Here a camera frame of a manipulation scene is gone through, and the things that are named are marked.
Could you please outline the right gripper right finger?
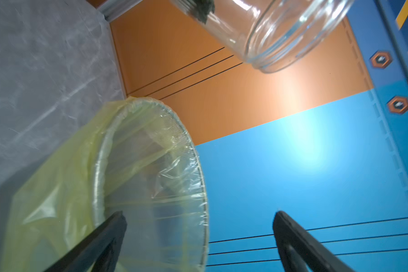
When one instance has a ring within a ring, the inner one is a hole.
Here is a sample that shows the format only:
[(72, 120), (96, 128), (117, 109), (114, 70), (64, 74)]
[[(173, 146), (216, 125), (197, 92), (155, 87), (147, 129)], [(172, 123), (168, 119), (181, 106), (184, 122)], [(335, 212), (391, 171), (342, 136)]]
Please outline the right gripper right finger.
[(274, 238), (286, 272), (352, 272), (284, 211), (275, 214)]

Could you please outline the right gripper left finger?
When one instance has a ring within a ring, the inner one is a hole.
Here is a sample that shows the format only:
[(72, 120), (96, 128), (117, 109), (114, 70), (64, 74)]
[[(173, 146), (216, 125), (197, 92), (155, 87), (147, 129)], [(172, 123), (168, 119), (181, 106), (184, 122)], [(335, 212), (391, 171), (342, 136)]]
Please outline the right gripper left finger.
[(48, 272), (113, 272), (127, 229), (121, 211), (113, 213), (60, 260)]

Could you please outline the glass jar with tea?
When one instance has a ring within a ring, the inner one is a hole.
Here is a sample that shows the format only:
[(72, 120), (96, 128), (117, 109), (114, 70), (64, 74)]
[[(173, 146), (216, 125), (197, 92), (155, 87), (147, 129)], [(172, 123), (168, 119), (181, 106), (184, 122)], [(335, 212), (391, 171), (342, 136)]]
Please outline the glass jar with tea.
[(244, 63), (278, 72), (315, 49), (342, 21), (350, 0), (172, 1)]

